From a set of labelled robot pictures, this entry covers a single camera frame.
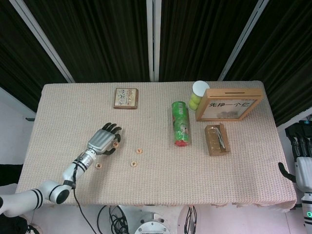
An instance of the green can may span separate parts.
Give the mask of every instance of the green can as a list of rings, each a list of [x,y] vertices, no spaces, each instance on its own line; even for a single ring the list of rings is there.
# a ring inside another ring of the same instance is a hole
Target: green can
[[[172,103],[172,120],[174,126],[174,142],[177,146],[189,144],[189,114],[183,101]]]

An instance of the black curtain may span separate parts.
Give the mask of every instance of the black curtain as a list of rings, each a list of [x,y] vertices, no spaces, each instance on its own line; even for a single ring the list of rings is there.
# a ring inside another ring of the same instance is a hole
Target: black curtain
[[[311,107],[312,1],[269,1],[225,80],[262,81],[277,126]]]
[[[257,0],[163,0],[159,81],[217,80]]]
[[[66,80],[11,3],[0,9],[0,87],[36,111],[43,86]]]
[[[149,81],[146,0],[25,0],[75,82]]]

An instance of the framed picture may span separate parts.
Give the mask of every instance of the framed picture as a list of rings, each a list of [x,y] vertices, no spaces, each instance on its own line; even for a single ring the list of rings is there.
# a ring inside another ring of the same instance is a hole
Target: framed picture
[[[240,121],[263,99],[262,89],[207,89],[197,121]]]
[[[136,109],[138,101],[138,89],[116,88],[115,109]]]

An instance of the yellow ball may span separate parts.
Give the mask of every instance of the yellow ball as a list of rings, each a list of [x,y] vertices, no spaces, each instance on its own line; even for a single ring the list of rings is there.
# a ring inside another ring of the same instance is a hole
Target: yellow ball
[[[200,100],[201,100],[201,97],[195,95],[195,94],[192,94],[191,95],[191,100],[195,103],[195,104],[199,104],[200,103]]]
[[[190,102],[189,102],[189,107],[190,107],[193,111],[195,111],[195,110],[197,110],[197,108],[198,108],[198,104],[196,104],[196,103],[194,103],[192,100],[190,100]]]

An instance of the beige tablecloth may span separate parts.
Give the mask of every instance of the beige tablecloth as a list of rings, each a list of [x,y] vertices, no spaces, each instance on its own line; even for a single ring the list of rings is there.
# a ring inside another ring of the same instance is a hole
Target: beige tablecloth
[[[211,88],[263,88],[259,81],[208,82]],[[137,110],[113,109],[115,89],[137,88]],[[278,170],[285,162],[267,97],[242,121],[223,122],[231,152],[211,157],[204,128],[190,112],[192,145],[173,145],[171,103],[189,100],[192,82],[45,85],[17,192],[62,173],[107,122],[123,127],[120,148],[99,156],[77,184],[82,204],[278,204],[296,202],[293,184]],[[143,149],[137,154],[136,149]],[[138,165],[131,167],[131,161]],[[65,204],[75,204],[73,193]]]

